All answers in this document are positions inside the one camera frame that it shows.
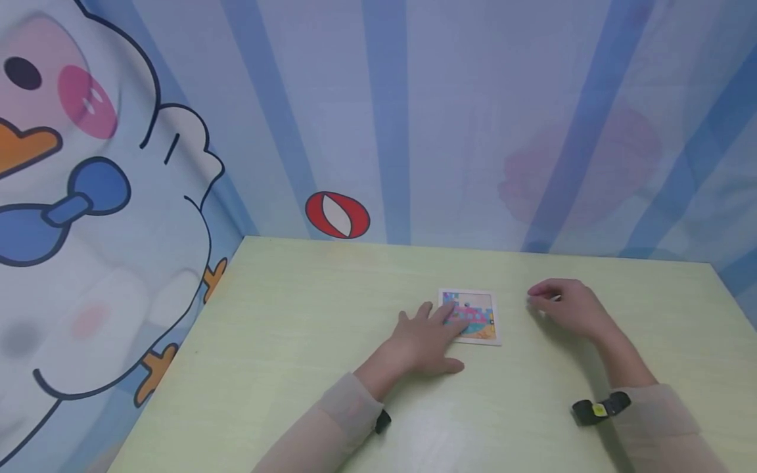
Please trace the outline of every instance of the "yellow button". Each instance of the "yellow button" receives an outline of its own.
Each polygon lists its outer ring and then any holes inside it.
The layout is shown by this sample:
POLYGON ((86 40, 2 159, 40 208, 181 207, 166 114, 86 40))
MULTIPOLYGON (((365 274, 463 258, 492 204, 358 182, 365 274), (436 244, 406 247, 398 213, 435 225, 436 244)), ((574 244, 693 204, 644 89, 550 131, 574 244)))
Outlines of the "yellow button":
POLYGON ((607 409, 602 404, 592 404, 591 409, 597 417, 607 417, 607 409))

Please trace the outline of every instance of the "white cartoon figure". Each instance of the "white cartoon figure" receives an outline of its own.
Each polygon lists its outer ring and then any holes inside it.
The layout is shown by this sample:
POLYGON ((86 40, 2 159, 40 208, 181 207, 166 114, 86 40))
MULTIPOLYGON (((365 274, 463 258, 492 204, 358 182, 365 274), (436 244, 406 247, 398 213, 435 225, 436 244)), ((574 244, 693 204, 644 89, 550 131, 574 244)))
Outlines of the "white cartoon figure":
POLYGON ((140 329, 167 333, 226 259, 201 213, 223 165, 134 41, 72 0, 4 2, 0 66, 2 467, 140 363, 143 403, 177 347, 140 329))

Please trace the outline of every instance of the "light green table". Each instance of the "light green table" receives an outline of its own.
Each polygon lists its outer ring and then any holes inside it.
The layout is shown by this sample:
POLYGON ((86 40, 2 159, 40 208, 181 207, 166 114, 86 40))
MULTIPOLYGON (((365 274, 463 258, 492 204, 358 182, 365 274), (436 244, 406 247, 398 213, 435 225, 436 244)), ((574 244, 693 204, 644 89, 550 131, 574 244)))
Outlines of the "light green table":
POLYGON ((569 415, 606 393, 596 354, 525 310, 547 277, 593 287, 732 471, 755 471, 757 335, 709 265, 252 237, 110 471, 250 471, 439 288, 494 291, 503 346, 454 344, 466 370, 396 391, 391 427, 345 471, 623 469, 609 423, 569 415))

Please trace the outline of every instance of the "beige sleeve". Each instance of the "beige sleeve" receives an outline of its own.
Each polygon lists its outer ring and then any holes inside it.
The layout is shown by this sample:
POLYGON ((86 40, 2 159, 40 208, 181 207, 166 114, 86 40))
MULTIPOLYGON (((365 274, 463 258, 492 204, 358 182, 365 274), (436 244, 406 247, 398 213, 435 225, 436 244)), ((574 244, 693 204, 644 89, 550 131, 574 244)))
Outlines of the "beige sleeve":
POLYGON ((727 471, 699 435, 699 425, 670 386, 621 387, 615 391, 623 391, 631 398, 631 405, 612 422, 635 471, 727 471))
POLYGON ((352 373, 342 376, 305 412, 253 473, 333 473, 365 441, 384 405, 352 373))

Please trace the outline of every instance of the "blue bow tie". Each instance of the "blue bow tie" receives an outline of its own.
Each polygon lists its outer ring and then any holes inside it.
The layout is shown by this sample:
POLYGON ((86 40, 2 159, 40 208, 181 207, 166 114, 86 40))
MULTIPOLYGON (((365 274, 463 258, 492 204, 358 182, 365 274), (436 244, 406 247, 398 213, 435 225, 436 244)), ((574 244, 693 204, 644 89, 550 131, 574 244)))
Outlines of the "blue bow tie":
POLYGON ((0 263, 34 266, 63 247, 71 225, 85 215, 111 215, 131 198, 129 180, 113 161, 90 157, 68 176, 68 195, 54 204, 0 207, 0 263))

